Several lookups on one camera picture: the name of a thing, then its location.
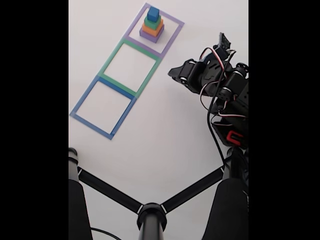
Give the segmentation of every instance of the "stacked blocks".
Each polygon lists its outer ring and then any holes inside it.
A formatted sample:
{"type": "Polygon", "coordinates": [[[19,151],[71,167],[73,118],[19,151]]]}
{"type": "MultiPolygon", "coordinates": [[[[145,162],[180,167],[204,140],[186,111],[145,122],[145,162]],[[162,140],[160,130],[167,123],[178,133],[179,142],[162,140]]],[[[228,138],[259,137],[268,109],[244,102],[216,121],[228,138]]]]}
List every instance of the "stacked blocks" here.
{"type": "Polygon", "coordinates": [[[164,20],[159,15],[159,9],[151,6],[140,29],[140,36],[156,43],[164,29],[164,20]]]}

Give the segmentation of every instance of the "blue cube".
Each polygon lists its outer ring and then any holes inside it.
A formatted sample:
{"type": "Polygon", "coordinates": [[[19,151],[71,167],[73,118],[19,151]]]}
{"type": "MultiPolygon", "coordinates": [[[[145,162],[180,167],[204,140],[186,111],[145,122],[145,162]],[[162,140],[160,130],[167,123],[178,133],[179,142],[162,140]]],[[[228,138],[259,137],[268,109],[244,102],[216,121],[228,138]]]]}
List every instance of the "blue cube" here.
{"type": "Polygon", "coordinates": [[[147,18],[149,21],[156,23],[159,18],[159,9],[151,6],[148,11],[147,18]]]}

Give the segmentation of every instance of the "white surface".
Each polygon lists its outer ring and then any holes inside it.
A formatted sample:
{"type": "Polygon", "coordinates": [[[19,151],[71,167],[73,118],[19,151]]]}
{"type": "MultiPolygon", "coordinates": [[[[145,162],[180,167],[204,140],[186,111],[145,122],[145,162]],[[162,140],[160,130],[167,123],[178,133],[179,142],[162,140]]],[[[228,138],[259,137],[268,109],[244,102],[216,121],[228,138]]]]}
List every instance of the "white surface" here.
{"type": "Polygon", "coordinates": [[[104,74],[137,92],[155,63],[153,58],[124,43],[104,74]]]}
{"type": "Polygon", "coordinates": [[[167,43],[169,42],[170,38],[176,31],[177,27],[179,26],[178,23],[161,16],[163,19],[163,25],[164,30],[159,37],[158,41],[156,43],[149,41],[145,39],[144,37],[140,36],[140,29],[142,27],[142,24],[144,23],[145,17],[147,16],[147,13],[149,11],[149,8],[147,8],[144,13],[142,14],[142,17],[139,19],[133,30],[130,32],[129,37],[137,40],[140,43],[143,43],[144,45],[150,47],[153,50],[156,50],[158,53],[162,53],[162,51],[165,49],[167,43]]]}
{"type": "MultiPolygon", "coordinates": [[[[144,2],[69,0],[69,113],[144,2]]],[[[224,32],[237,50],[231,63],[249,64],[248,0],[148,3],[185,25],[114,138],[109,140],[69,117],[69,146],[78,151],[79,165],[90,173],[143,204],[161,204],[222,165],[199,95],[167,73],[187,59],[198,60],[205,47],[218,43],[219,32],[224,32]]],[[[137,239],[137,216],[88,189],[85,194],[92,226],[119,233],[122,240],[137,239]],[[119,218],[112,223],[115,212],[119,218]]],[[[214,190],[208,189],[198,196],[201,200],[194,198],[169,213],[164,239],[200,240],[213,194],[214,190]]],[[[110,239],[100,235],[95,240],[110,239]]]]}
{"type": "Polygon", "coordinates": [[[98,81],[76,114],[110,134],[130,102],[129,98],[98,81]]]}

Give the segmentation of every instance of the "orange block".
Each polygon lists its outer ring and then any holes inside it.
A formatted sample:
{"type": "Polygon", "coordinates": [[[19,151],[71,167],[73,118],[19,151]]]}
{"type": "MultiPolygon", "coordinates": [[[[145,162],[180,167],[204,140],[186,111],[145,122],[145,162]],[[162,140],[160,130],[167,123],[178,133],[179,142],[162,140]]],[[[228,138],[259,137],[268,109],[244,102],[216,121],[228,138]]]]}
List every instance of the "orange block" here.
{"type": "Polygon", "coordinates": [[[150,35],[156,37],[156,36],[158,36],[158,33],[160,32],[163,24],[164,24],[164,20],[161,19],[161,22],[160,22],[160,24],[158,25],[158,27],[156,28],[156,30],[153,30],[152,28],[146,26],[145,23],[143,23],[143,25],[142,25],[142,30],[143,30],[144,32],[146,32],[147,34],[150,34],[150,35]]]}

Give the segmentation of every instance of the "green block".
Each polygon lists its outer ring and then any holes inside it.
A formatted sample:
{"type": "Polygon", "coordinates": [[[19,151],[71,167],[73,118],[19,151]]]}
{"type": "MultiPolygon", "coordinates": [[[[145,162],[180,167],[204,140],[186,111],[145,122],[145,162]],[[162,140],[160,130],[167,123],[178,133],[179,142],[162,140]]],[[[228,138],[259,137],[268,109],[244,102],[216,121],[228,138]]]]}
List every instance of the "green block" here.
{"type": "Polygon", "coordinates": [[[157,29],[157,27],[159,26],[160,22],[161,22],[161,16],[160,15],[159,15],[158,20],[156,22],[148,20],[148,16],[145,16],[145,19],[144,19],[144,24],[147,27],[149,27],[149,28],[151,28],[153,30],[157,29]]]}

